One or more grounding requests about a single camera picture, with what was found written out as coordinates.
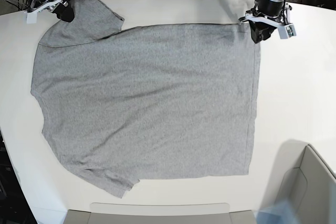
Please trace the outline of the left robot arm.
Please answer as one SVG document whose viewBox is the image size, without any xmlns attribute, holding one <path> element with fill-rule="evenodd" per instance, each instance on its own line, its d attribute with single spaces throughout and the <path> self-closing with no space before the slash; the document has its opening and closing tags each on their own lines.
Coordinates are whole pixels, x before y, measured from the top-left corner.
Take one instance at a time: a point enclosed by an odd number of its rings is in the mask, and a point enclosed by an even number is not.
<svg viewBox="0 0 336 224">
<path fill-rule="evenodd" d="M 281 39 L 294 37 L 296 30 L 290 22 L 291 10 L 287 0 L 255 0 L 254 7 L 245 14 L 253 42 L 258 44 L 269 39 L 275 30 Z"/>
</svg>

